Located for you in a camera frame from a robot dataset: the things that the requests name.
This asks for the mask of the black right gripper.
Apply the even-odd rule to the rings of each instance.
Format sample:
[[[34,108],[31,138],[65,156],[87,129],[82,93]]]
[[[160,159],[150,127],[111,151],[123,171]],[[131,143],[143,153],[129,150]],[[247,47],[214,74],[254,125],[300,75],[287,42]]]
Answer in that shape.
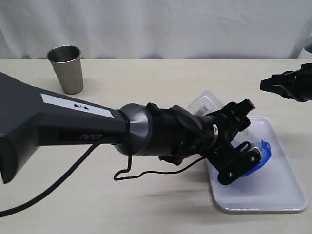
[[[260,90],[298,102],[312,100],[312,64],[304,63],[296,71],[273,74],[260,82]]]

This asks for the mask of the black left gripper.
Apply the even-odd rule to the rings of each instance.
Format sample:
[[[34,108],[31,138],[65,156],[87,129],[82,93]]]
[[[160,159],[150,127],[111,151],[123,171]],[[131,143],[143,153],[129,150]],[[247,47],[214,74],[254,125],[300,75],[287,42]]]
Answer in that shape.
[[[216,142],[207,150],[207,159],[218,171],[217,181],[222,185],[230,185],[261,160],[260,152],[250,150],[248,141],[237,147],[232,145],[234,137],[250,126],[247,115],[254,108],[252,102],[245,99],[239,103],[229,102],[221,109],[205,115],[217,130]]]

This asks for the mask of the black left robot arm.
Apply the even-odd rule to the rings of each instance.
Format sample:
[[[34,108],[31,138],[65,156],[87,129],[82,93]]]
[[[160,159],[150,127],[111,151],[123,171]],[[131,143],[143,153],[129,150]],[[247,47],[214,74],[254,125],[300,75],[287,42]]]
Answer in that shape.
[[[124,155],[157,156],[179,165],[199,154],[229,185],[256,167],[261,151],[248,141],[233,146],[249,127],[254,105],[230,102],[206,115],[174,105],[126,104],[110,109],[0,75],[0,174],[9,183],[40,146],[113,144]]]

